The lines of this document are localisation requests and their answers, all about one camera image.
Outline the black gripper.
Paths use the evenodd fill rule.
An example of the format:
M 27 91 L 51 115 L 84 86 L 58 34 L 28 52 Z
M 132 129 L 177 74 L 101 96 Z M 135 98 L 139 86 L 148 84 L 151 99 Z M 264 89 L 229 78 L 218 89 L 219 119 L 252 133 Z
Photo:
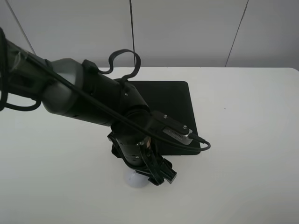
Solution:
M 112 153 L 122 158 L 125 164 L 142 175 L 151 175 L 156 186 L 164 179 L 172 184 L 177 176 L 172 163 L 158 152 L 154 139 L 129 126 L 112 126 L 108 139 L 113 144 Z

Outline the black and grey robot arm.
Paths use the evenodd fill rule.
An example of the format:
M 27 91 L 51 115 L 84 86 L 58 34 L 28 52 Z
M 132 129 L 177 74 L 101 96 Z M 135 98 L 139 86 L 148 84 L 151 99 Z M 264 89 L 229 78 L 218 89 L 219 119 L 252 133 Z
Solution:
M 160 114 L 153 113 L 128 81 L 111 79 L 91 61 L 49 61 L 33 55 L 0 34 L 0 107 L 48 112 L 111 128 L 113 153 L 154 185 L 173 182 L 176 172 L 158 151 Z

